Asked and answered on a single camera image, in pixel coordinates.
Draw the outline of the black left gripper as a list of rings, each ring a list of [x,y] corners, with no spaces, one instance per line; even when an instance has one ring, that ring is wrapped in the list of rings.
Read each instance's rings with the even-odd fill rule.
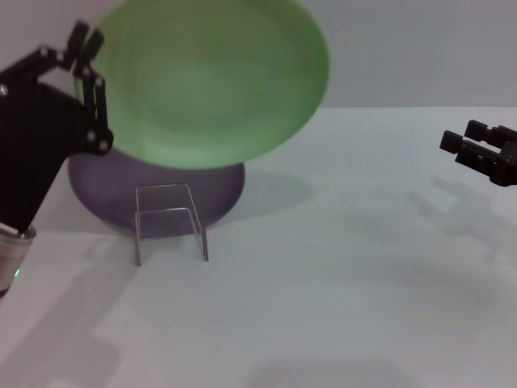
[[[69,156],[88,146],[97,155],[112,148],[106,80],[91,66],[104,37],[94,30],[86,39],[87,32],[86,23],[76,22],[66,48],[42,44],[1,71],[1,223],[17,231],[29,229]],[[52,86],[15,83],[70,71],[74,62],[82,103]]]

